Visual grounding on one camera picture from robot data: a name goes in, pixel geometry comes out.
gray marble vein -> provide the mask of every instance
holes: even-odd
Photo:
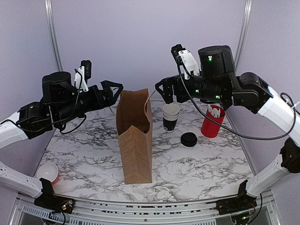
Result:
[[[235,135],[220,129],[216,138],[206,138],[200,129],[202,116],[190,102],[180,104],[174,131],[163,129],[163,101],[151,101],[153,113],[153,157],[151,184],[125,185],[115,117],[109,108],[87,113],[76,131],[56,131],[41,165],[55,163],[60,179],[57,194],[123,202],[176,202],[236,194],[244,179],[253,177]],[[200,104],[205,112],[207,106]],[[68,123],[74,128],[80,120]],[[231,127],[225,118],[224,125]],[[193,132],[198,143],[184,147],[180,137]]]

brown paper bag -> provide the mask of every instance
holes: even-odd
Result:
[[[152,112],[148,89],[122,91],[117,130],[125,184],[152,183]]]

